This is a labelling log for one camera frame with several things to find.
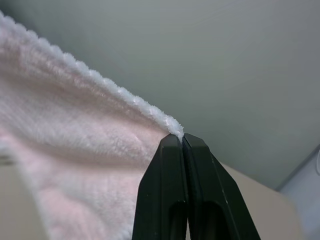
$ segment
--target towel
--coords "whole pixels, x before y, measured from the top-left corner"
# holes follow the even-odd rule
[[[169,133],[184,135],[173,117],[0,14],[0,149],[49,239],[130,239],[140,180]]]

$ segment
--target pink towel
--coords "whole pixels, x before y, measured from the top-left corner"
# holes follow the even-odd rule
[[[132,235],[139,182],[171,116],[0,15],[0,149],[52,240]]]

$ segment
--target towel fold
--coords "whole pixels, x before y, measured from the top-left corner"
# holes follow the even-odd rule
[[[139,182],[169,133],[184,135],[173,117],[0,14],[0,149],[49,239],[130,239]]]

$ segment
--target fluffy fabric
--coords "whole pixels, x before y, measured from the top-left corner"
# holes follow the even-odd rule
[[[0,145],[52,240],[130,239],[139,182],[183,128],[72,55],[0,15]]]

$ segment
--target clip jaw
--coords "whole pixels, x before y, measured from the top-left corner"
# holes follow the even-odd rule
[[[163,138],[138,190],[132,240],[260,240],[240,190],[205,142]]]

